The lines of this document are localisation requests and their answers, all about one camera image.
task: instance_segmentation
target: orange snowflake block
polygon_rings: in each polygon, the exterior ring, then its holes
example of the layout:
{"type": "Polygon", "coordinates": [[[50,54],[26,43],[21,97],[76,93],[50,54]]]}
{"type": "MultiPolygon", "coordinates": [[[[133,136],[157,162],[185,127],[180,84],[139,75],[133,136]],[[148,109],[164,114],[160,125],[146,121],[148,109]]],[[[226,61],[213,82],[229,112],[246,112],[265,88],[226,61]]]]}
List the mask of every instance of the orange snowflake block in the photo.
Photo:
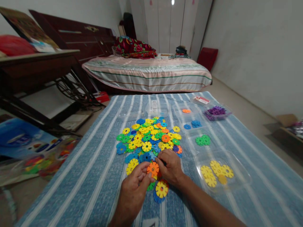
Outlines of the orange snowflake block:
{"type": "Polygon", "coordinates": [[[179,150],[178,150],[178,154],[182,153],[182,147],[181,146],[178,146],[179,150]]]}
{"type": "Polygon", "coordinates": [[[151,177],[157,176],[159,172],[159,166],[156,162],[152,162],[148,167],[147,167],[147,173],[151,172],[151,177]]]}
{"type": "Polygon", "coordinates": [[[168,129],[162,129],[162,132],[169,133],[169,130],[168,129]]]}
{"type": "Polygon", "coordinates": [[[191,111],[188,109],[183,109],[182,112],[187,114],[187,113],[190,113],[191,111]]]}
{"type": "Polygon", "coordinates": [[[169,141],[170,141],[170,137],[168,136],[168,135],[163,135],[162,136],[162,141],[164,142],[164,143],[168,143],[169,141]]]}

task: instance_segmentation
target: white wall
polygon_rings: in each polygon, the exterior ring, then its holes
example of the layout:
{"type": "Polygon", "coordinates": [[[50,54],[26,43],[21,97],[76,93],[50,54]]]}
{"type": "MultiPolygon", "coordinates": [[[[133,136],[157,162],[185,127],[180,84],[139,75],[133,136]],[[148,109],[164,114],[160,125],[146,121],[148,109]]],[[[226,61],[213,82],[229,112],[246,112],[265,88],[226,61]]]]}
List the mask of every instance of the white wall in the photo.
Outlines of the white wall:
{"type": "Polygon", "coordinates": [[[212,74],[267,113],[303,117],[303,1],[215,0],[203,47],[212,74]]]}
{"type": "MultiPolygon", "coordinates": [[[[29,9],[40,13],[63,17],[70,20],[108,27],[119,36],[118,24],[122,20],[119,0],[10,0],[0,1],[0,6],[19,10],[31,16],[29,9]]],[[[0,15],[0,35],[17,35],[8,22],[0,15]]],[[[45,114],[54,117],[72,102],[62,95],[56,87],[26,97],[24,101],[45,114]]]]}

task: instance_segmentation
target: toy box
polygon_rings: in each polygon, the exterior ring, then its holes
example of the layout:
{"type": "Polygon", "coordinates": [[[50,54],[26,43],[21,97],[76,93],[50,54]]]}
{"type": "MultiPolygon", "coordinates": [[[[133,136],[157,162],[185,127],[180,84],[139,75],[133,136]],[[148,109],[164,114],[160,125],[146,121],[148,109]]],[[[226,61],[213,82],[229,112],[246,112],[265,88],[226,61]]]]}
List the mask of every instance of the toy box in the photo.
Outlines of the toy box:
{"type": "Polygon", "coordinates": [[[37,153],[45,154],[61,141],[19,118],[0,123],[0,155],[26,159],[37,153]]]}

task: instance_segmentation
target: forearm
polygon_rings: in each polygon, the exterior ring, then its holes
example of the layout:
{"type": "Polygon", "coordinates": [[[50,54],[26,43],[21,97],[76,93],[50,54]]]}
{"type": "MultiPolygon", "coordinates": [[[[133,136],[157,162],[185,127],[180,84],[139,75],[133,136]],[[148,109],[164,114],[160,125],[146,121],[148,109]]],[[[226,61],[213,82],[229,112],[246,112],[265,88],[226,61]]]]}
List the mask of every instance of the forearm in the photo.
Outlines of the forearm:
{"type": "Polygon", "coordinates": [[[231,212],[199,188],[188,176],[182,176],[176,187],[190,202],[200,225],[245,226],[231,212]]]}

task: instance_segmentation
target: label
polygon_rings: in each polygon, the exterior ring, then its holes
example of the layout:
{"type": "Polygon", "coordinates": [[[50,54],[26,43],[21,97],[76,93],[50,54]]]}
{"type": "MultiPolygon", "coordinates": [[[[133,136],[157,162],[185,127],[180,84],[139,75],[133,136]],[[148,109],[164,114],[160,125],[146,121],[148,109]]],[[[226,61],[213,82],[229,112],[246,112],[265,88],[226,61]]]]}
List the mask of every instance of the label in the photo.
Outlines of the label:
{"type": "Polygon", "coordinates": [[[158,112],[158,102],[157,100],[151,101],[151,112],[158,112]]]}
{"type": "Polygon", "coordinates": [[[206,98],[203,98],[201,96],[195,96],[194,99],[203,104],[208,104],[210,102],[209,100],[207,100],[206,98]]]}

